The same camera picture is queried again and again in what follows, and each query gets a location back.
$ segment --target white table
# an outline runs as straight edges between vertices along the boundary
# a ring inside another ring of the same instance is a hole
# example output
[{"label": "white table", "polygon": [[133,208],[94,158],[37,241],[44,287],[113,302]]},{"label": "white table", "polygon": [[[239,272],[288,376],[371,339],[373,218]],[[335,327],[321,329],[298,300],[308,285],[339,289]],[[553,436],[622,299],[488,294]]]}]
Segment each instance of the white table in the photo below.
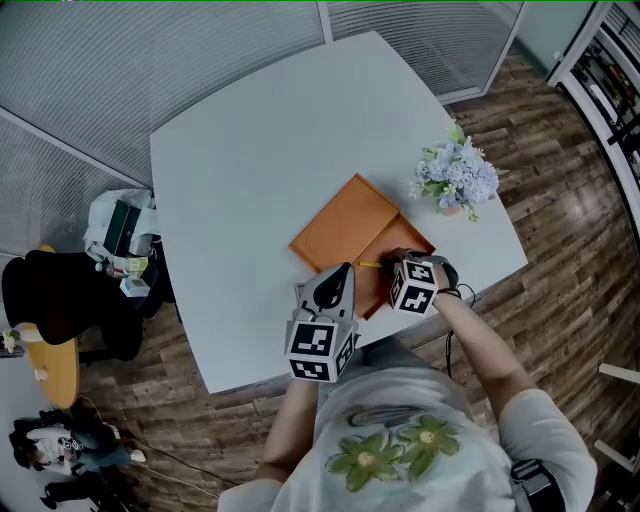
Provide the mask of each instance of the white table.
[{"label": "white table", "polygon": [[[480,221],[407,197],[422,148],[452,122],[375,33],[308,50],[238,80],[151,135],[171,282],[209,392],[286,373],[293,285],[313,273],[288,244],[359,172],[476,292],[527,263],[499,199]],[[415,323],[385,306],[360,345]]]}]

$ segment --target black chair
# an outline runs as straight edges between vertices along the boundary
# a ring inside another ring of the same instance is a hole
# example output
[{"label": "black chair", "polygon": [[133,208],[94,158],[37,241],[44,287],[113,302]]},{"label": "black chair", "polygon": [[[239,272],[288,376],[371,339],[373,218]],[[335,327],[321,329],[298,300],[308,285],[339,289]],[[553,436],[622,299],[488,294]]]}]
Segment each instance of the black chair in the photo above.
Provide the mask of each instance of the black chair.
[{"label": "black chair", "polygon": [[81,363],[133,359],[142,341],[142,315],[119,288],[119,280],[96,272],[85,253],[31,251],[9,262],[2,274],[11,327],[31,322],[42,339],[59,345],[100,326],[107,348],[80,354]]}]

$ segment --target white t-shirt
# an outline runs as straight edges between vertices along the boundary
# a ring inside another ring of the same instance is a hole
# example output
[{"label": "white t-shirt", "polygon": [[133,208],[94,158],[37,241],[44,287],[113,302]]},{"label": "white t-shirt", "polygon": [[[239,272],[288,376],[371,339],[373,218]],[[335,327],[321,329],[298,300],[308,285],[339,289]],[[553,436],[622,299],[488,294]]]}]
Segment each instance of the white t-shirt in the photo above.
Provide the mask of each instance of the white t-shirt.
[{"label": "white t-shirt", "polygon": [[35,441],[39,462],[45,469],[71,474],[71,464],[64,459],[67,450],[62,443],[71,439],[70,430],[61,427],[36,428],[27,432],[27,438]]},{"label": "white t-shirt", "polygon": [[227,490],[218,510],[512,512],[512,461],[525,459],[545,463],[567,512],[587,509],[595,462],[546,393],[519,393],[498,427],[500,445],[436,370],[368,374],[331,393],[316,418],[314,446],[286,483],[255,480]]}]

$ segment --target orange box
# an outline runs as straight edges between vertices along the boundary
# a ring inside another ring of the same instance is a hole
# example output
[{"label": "orange box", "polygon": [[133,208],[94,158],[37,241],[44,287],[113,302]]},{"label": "orange box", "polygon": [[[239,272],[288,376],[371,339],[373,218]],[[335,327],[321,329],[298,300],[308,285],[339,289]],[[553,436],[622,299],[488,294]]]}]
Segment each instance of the orange box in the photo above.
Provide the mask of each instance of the orange box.
[{"label": "orange box", "polygon": [[377,262],[398,247],[435,251],[398,207],[359,174],[289,244],[316,272],[352,263],[356,312],[365,320],[387,302],[391,283],[381,269],[361,267],[358,260]]}]

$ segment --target box lid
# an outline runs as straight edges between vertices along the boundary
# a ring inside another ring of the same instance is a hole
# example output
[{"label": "box lid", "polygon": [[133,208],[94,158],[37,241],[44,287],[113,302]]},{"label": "box lid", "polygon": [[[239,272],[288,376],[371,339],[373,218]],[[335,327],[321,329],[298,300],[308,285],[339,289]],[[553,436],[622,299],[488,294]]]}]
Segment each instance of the box lid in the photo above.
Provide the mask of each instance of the box lid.
[{"label": "box lid", "polygon": [[289,247],[316,272],[354,262],[398,213],[389,199],[356,174]]}]

